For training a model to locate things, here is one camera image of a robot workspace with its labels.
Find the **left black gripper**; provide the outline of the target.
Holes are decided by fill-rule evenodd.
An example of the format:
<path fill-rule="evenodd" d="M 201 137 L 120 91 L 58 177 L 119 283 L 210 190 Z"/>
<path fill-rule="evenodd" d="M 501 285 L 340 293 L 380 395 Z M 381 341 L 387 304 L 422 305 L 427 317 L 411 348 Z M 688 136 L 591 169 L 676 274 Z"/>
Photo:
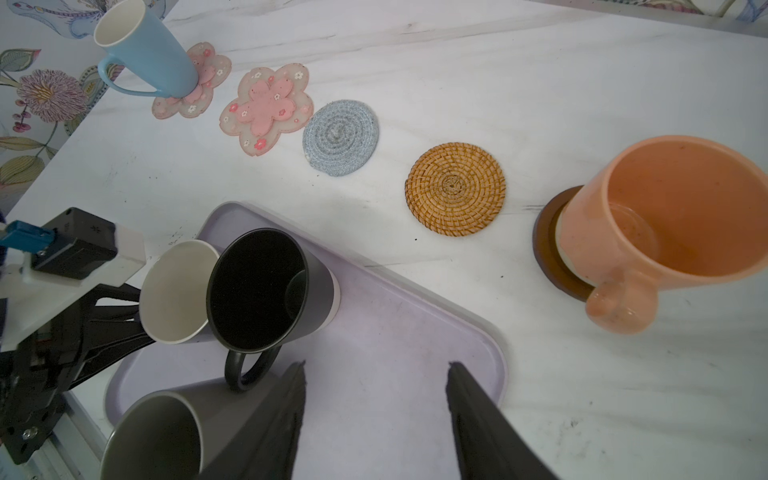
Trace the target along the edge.
<path fill-rule="evenodd" d="M 99 284 L 1 354 L 1 444 L 15 464 L 50 436 L 66 410 L 65 392 L 154 342 L 142 333 L 90 350 L 84 340 L 98 300 L 138 302 L 140 294 L 129 284 Z"/>

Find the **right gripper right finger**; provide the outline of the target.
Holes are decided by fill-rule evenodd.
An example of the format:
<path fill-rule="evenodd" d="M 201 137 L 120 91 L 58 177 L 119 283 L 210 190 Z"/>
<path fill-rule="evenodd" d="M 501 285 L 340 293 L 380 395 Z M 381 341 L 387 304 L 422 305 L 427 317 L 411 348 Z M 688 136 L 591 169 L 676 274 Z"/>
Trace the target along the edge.
<path fill-rule="evenodd" d="M 460 362 L 449 366 L 446 396 L 463 479 L 557 479 Z"/>

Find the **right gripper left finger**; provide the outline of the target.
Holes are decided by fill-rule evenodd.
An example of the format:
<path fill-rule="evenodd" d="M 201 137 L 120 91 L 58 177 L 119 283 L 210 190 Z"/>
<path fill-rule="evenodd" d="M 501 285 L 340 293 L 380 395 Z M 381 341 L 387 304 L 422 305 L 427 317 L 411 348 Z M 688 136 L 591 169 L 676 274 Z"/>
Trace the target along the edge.
<path fill-rule="evenodd" d="M 292 363 L 280 377 L 244 394 L 251 411 L 239 430 L 197 475 L 199 479 L 290 479 L 303 425 L 305 363 Z"/>

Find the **grey mug cream interior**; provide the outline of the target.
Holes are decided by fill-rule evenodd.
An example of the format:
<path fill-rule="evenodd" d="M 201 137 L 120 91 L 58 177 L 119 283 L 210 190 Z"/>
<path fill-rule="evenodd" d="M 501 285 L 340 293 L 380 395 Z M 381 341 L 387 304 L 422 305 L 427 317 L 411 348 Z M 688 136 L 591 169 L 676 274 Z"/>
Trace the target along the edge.
<path fill-rule="evenodd" d="M 206 294 L 219 252 L 201 240 L 178 243 L 152 266 L 143 282 L 139 317 L 150 338 L 176 345 L 215 339 Z"/>

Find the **brown wooden round coaster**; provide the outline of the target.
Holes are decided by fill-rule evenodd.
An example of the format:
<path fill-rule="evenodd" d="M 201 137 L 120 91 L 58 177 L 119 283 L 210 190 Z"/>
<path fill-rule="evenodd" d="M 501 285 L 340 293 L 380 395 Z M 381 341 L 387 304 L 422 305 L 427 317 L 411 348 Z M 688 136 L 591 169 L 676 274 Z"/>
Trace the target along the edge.
<path fill-rule="evenodd" d="M 585 302 L 594 287 L 566 266 L 556 243 L 556 226 L 560 214 L 580 189 L 581 186 L 575 186 L 564 190 L 543 207 L 534 224 L 532 247 L 535 260 L 545 277 L 566 295 Z"/>

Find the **pink flower coaster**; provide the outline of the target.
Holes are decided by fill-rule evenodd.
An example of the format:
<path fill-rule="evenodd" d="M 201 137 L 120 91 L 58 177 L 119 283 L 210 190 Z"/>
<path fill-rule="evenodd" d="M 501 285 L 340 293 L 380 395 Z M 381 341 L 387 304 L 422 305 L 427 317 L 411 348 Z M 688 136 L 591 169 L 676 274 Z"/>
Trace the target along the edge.
<path fill-rule="evenodd" d="M 209 42 L 195 44 L 187 51 L 187 55 L 197 70 L 198 85 L 185 97 L 156 97 L 151 111 L 159 120 L 168 119 L 176 114 L 184 118 L 195 118 L 203 114 L 213 100 L 214 89 L 220 86 L 231 73 L 231 60 L 224 55 L 219 55 Z"/>
<path fill-rule="evenodd" d="M 299 63 L 277 70 L 252 69 L 241 79 L 237 97 L 222 111 L 219 127 L 238 139 L 249 156 L 269 152 L 284 133 L 304 128 L 314 114 L 314 104 L 306 93 L 310 74 Z"/>

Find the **light blue mug cream interior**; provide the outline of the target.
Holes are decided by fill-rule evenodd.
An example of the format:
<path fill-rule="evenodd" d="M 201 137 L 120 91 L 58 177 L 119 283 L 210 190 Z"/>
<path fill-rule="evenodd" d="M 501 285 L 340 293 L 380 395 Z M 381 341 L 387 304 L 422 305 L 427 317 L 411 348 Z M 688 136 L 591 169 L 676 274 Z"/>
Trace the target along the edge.
<path fill-rule="evenodd" d="M 182 98 L 199 84 L 198 72 L 186 51 L 142 0 L 116 4 L 99 20 L 93 38 L 107 53 L 97 65 L 98 74 L 118 92 Z M 110 65 L 123 66 L 152 89 L 136 91 L 116 85 L 107 72 Z"/>

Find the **grey round patterned coaster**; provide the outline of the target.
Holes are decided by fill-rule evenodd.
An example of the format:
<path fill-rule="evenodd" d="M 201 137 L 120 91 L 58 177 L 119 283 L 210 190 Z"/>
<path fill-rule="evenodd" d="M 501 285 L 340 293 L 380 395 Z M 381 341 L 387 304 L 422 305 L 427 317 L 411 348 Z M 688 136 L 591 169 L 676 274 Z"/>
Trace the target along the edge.
<path fill-rule="evenodd" d="M 378 119 L 365 103 L 333 101 L 305 127 L 302 146 L 309 165 L 332 177 L 349 175 L 372 157 L 379 140 Z"/>

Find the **orange mug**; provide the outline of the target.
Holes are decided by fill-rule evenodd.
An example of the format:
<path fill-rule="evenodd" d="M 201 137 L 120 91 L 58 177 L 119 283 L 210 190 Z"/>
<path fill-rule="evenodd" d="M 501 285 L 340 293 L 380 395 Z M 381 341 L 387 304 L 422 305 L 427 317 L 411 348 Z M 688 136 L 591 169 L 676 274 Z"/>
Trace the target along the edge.
<path fill-rule="evenodd" d="M 664 290 L 728 283 L 767 265 L 767 175 L 740 153 L 690 136 L 628 147 L 565 205 L 555 245 L 592 286 L 587 316 L 635 334 Z"/>

